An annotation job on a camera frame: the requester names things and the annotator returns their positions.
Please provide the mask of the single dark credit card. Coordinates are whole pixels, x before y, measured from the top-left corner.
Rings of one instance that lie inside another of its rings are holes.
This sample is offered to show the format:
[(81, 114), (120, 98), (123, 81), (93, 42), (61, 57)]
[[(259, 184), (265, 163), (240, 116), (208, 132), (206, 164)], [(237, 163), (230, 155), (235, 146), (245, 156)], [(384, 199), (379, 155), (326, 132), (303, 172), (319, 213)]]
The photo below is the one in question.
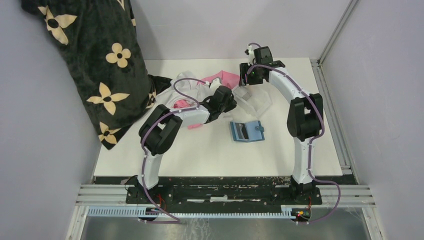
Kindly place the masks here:
[(243, 139), (247, 140), (249, 138), (248, 131), (244, 123), (240, 124), (240, 132), (241, 132), (240, 135)]

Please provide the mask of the blue leather card holder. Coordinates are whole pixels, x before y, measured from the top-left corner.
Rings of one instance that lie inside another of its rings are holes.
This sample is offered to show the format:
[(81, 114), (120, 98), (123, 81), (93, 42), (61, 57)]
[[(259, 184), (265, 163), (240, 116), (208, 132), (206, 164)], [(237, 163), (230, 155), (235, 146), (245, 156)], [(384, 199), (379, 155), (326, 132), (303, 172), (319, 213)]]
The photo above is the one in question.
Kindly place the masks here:
[[(245, 124), (248, 132), (248, 139), (241, 137), (240, 124)], [(240, 123), (231, 121), (229, 123), (232, 139), (235, 142), (251, 143), (265, 140), (265, 129), (259, 120)]]

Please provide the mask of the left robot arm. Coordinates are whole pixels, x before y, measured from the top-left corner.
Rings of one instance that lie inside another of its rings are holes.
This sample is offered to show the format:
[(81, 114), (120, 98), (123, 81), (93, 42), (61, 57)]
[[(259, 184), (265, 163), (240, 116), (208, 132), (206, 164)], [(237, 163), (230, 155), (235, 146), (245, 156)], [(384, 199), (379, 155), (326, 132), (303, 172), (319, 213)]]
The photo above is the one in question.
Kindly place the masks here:
[(219, 118), (237, 106), (233, 92), (219, 86), (213, 95), (191, 107), (168, 108), (158, 105), (139, 129), (140, 144), (144, 157), (137, 180), (141, 185), (138, 197), (149, 204), (156, 200), (159, 170), (163, 154), (175, 141), (180, 128), (204, 125)]

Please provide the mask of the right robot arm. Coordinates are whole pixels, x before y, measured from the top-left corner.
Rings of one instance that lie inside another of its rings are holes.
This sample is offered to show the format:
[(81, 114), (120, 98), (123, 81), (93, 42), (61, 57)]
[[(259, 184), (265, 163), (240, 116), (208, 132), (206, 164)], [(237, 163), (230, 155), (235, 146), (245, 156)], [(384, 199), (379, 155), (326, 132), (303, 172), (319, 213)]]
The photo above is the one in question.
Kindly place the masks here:
[(315, 140), (325, 133), (323, 98), (310, 93), (289, 74), (286, 65), (275, 60), (268, 46), (251, 42), (244, 53), (247, 62), (239, 65), (239, 85), (274, 86), (289, 103), (287, 129), (294, 140), (294, 169), (290, 176), (289, 199), (302, 204), (316, 186), (313, 174)]

